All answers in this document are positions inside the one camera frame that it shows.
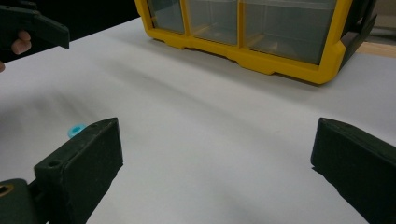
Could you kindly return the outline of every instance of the finger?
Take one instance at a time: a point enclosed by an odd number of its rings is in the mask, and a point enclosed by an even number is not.
[[[32,43],[30,41],[23,41],[21,39],[17,39],[11,46],[12,51],[15,54],[22,54],[29,50],[32,47]]]
[[[18,32],[18,38],[21,40],[24,40],[24,41],[29,41],[31,37],[30,37],[29,33],[27,33],[24,30],[21,30]]]
[[[0,62],[0,72],[3,72],[6,69],[6,66]]]

